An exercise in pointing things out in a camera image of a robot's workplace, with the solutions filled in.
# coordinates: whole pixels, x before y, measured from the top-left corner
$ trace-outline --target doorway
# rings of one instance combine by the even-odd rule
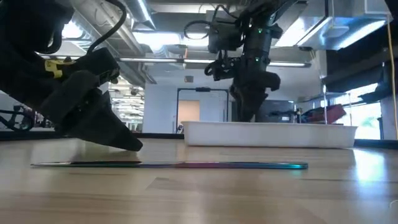
[[[180,100],[178,101],[178,125],[182,121],[200,121],[200,101]]]

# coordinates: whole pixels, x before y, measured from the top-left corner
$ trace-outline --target window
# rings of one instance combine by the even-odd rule
[[[357,103],[362,101],[359,96],[367,93],[372,93],[377,87],[376,84],[364,86],[354,90],[347,91],[349,95],[341,96],[335,99],[336,104],[348,105],[350,103]],[[339,119],[337,124],[344,124],[345,126],[357,126],[356,139],[380,139],[380,125],[378,118],[381,117],[381,104],[380,102],[367,104],[345,106],[347,115]]]

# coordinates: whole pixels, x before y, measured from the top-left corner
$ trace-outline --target ceiling light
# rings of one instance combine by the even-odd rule
[[[129,86],[117,86],[117,85],[113,85],[109,88],[110,90],[130,90]]]
[[[271,67],[310,67],[310,63],[295,63],[295,62],[271,62]]]
[[[164,45],[175,45],[181,42],[180,35],[175,33],[134,32],[133,34],[140,44],[146,44],[154,50],[159,50]]]
[[[141,102],[143,102],[143,100],[142,99],[140,99],[140,98],[112,98],[112,100],[113,101],[117,101],[117,102],[120,102],[120,101],[128,101],[128,102],[131,102],[131,101],[133,101],[133,102],[135,102],[135,103],[141,103]]]
[[[123,97],[123,99],[137,99],[137,100],[141,100],[141,97],[139,97],[139,96],[125,96],[125,97]]]
[[[83,31],[74,23],[69,22],[62,30],[62,36],[65,38],[79,38],[83,35]]]
[[[346,47],[350,46],[351,44],[357,42],[358,40],[366,37],[368,34],[374,32],[375,30],[378,30],[380,27],[384,26],[385,23],[386,22],[384,20],[376,21],[376,22],[372,22],[372,23],[360,28],[354,34],[350,35],[347,39],[345,39],[339,45],[339,48],[346,48]]]
[[[121,58],[122,62],[177,63],[177,59],[169,58]]]
[[[206,59],[185,59],[185,63],[212,63],[214,60],[206,60]]]

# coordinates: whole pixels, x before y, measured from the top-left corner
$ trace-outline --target black cable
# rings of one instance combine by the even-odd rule
[[[191,27],[191,26],[193,26],[193,25],[195,25],[195,24],[204,24],[204,25],[208,25],[208,26],[212,27],[211,22],[205,21],[205,20],[198,20],[198,21],[189,22],[189,23],[188,23],[187,25],[185,25],[185,27],[184,27],[184,37],[186,37],[186,38],[188,38],[188,39],[191,39],[191,40],[193,39],[193,38],[190,38],[190,37],[188,36],[187,30],[188,30],[189,27]],[[208,37],[208,36],[209,36],[209,32],[207,32],[206,35],[205,35],[204,37],[199,38],[199,39],[197,39],[197,40],[204,39],[204,38],[206,38],[206,37]]]
[[[45,50],[41,50],[38,53],[42,54],[54,54],[55,52],[59,51],[62,45],[62,28],[57,27],[53,33],[53,39],[51,46],[47,47]]]
[[[2,122],[7,128],[13,130],[13,131],[17,131],[17,132],[26,132],[26,131],[30,131],[33,127],[34,127],[34,119],[27,113],[24,112],[18,112],[18,111],[7,111],[7,110],[0,110],[0,113],[4,113],[4,114],[11,114],[13,116],[17,116],[17,115],[22,115],[23,117],[27,118],[29,121],[29,125],[27,128],[16,128],[14,125],[10,123],[8,120],[6,120],[5,118],[3,118],[2,116],[0,116],[0,122]]]
[[[218,10],[219,10],[220,8],[222,8],[222,9],[223,9],[229,16],[231,16],[232,18],[238,19],[238,17],[232,15],[232,13],[230,13],[229,10],[228,10],[227,8],[225,8],[224,5],[221,5],[221,4],[220,4],[220,5],[217,5],[216,9],[214,10],[213,18],[212,18],[211,21],[214,21],[214,20],[216,19]]]
[[[219,10],[220,8],[222,8],[229,16],[231,16],[231,17],[233,17],[233,18],[235,18],[235,19],[238,19],[238,17],[232,15],[232,14],[229,12],[229,10],[228,10],[227,8],[225,8],[224,5],[221,5],[221,4],[220,4],[220,5],[217,5],[217,6],[215,7],[215,11],[214,11],[214,14],[213,14],[213,18],[212,18],[212,20],[211,20],[212,22],[214,22],[214,20],[216,19],[218,10]],[[205,21],[205,20],[192,21],[192,22],[189,22],[189,23],[184,27],[184,37],[186,37],[186,38],[188,38],[188,39],[190,39],[190,40],[193,40],[193,38],[190,38],[190,37],[188,36],[187,30],[188,30],[189,27],[191,27],[191,26],[193,26],[193,25],[195,25],[195,24],[205,24],[205,25],[208,25],[208,26],[210,26],[211,28],[215,29],[215,28],[212,26],[211,22],[209,22],[209,21]],[[204,37],[199,38],[199,39],[195,39],[195,40],[202,40],[202,39],[208,37],[209,34],[210,34],[210,33],[209,33],[209,31],[208,31]]]
[[[87,54],[92,53],[92,51],[94,51],[94,49],[99,46],[99,44],[101,44],[102,42],[104,42],[106,39],[110,38],[114,33],[116,33],[121,26],[123,26],[124,22],[127,19],[127,9],[124,6],[123,3],[117,1],[117,0],[105,0],[115,6],[117,6],[118,8],[120,8],[120,10],[122,11],[122,16],[119,20],[119,22],[112,28],[110,29],[105,35],[103,35],[102,37],[100,37],[98,40],[96,40],[91,46],[90,48],[87,50]]]

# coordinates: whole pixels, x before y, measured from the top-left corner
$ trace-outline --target fluorescent light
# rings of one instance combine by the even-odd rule
[[[314,30],[309,32],[302,40],[300,40],[297,45],[301,46],[305,44],[311,37],[313,37],[318,31],[320,31],[327,23],[329,23],[333,18],[327,17],[321,24],[319,24]]]
[[[207,60],[207,59],[185,59],[185,63],[211,63],[214,60]]]
[[[160,50],[164,45],[180,44],[180,35],[160,32],[134,32],[134,37],[140,44],[146,44],[151,49]]]
[[[309,63],[295,63],[295,62],[271,62],[271,67],[308,67]]]
[[[177,63],[177,59],[172,58],[121,58],[122,62],[147,62],[147,63]]]
[[[113,85],[109,89],[110,90],[130,90],[130,87]]]
[[[65,38],[79,38],[83,35],[83,31],[71,21],[63,28],[62,35]]]
[[[140,96],[124,96],[123,99],[137,99],[137,100],[141,100]]]
[[[378,30],[380,27],[384,26],[385,23],[386,22],[384,20],[376,21],[376,22],[372,22],[372,23],[360,28],[354,34],[350,35],[347,39],[345,39],[339,45],[339,48],[346,48],[346,47],[350,46],[351,44],[357,42],[358,40],[366,37],[368,34],[374,32],[375,30]]]

